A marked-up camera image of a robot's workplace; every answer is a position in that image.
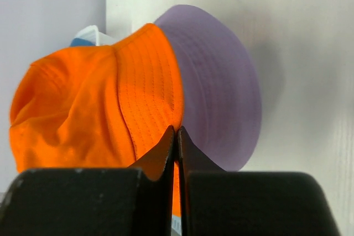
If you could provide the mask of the blue bucket hat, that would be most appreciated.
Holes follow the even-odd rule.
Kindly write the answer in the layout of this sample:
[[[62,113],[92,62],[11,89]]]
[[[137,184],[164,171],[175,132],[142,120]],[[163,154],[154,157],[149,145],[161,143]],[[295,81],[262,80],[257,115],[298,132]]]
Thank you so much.
[[[96,46],[96,41],[86,40],[83,38],[74,38],[70,43],[70,47],[77,47],[77,46]]]

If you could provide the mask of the purple bucket hat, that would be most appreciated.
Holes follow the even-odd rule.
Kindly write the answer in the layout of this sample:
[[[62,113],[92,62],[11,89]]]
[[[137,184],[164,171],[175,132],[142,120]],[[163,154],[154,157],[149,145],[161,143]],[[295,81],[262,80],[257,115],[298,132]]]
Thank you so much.
[[[184,92],[183,126],[220,168],[238,171],[260,135],[262,100],[256,68],[238,37],[208,12],[169,8],[155,24],[178,61]]]

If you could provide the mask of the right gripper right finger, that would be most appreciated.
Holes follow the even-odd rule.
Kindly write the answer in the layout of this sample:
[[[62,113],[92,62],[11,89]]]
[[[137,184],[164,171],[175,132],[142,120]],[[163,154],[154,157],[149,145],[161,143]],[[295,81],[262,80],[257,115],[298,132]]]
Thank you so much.
[[[183,235],[339,235],[324,192],[303,172],[229,172],[178,131]]]

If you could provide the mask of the orange bucket hat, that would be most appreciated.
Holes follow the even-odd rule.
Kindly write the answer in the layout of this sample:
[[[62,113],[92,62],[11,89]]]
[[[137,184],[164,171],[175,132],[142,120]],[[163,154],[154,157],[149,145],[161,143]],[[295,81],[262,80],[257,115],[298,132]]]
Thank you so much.
[[[179,129],[184,96],[163,31],[146,24],[113,45],[76,46],[33,62],[10,110],[18,172],[127,167]]]

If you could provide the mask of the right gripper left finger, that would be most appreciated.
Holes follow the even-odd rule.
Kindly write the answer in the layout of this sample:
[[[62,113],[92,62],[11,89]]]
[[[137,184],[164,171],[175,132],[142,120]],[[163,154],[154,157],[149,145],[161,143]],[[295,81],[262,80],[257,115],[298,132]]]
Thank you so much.
[[[170,235],[175,132],[128,168],[37,168],[1,204],[2,235]]]

